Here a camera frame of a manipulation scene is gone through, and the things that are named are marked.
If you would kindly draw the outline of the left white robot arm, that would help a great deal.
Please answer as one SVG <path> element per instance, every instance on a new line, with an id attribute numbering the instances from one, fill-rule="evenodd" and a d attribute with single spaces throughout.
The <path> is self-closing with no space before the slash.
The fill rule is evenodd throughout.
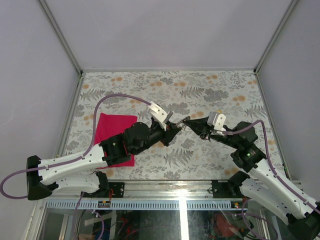
<path id="1" fill-rule="evenodd" d="M 170 121 L 165 126 L 155 120 L 151 121 L 151 126 L 135 122 L 122 133 L 93 145 L 87 151 L 52 159 L 30 156 L 26 162 L 27 199 L 41 200 L 54 193 L 72 191 L 105 197 L 110 190 L 106 174 L 98 172 L 84 180 L 76 174 L 128 162 L 159 142 L 168 146 L 180 131 L 178 125 Z"/>

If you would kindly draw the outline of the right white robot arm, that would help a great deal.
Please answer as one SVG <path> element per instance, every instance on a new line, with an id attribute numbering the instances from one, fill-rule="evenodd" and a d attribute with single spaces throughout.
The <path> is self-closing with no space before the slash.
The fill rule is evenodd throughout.
<path id="1" fill-rule="evenodd" d="M 231 158 L 240 169 L 228 179 L 233 197 L 248 197 L 278 216 L 298 240 L 313 240 L 320 235 L 320 203 L 304 193 L 272 165 L 269 152 L 260 150 L 254 126 L 241 121 L 230 129 L 211 117 L 182 121 L 202 140 L 214 140 L 235 151 Z"/>

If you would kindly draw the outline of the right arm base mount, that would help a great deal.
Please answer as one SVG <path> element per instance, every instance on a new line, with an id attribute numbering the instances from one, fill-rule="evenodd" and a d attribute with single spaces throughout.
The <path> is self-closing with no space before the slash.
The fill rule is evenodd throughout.
<path id="1" fill-rule="evenodd" d="M 249 175 L 243 171 L 237 171 L 227 180 L 211 180 L 211 187 L 207 189 L 214 199 L 234 199 L 243 198 L 244 195 L 240 191 L 240 186 Z"/>

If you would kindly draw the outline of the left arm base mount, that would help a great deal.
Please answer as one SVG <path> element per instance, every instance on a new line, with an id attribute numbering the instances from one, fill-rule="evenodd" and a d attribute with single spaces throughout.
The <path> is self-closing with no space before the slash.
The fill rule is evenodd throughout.
<path id="1" fill-rule="evenodd" d="M 107 175 L 101 171 L 96 172 L 96 176 L 98 177 L 98 190 L 93 194 L 95 198 L 124 197 L 124 182 L 109 182 Z"/>

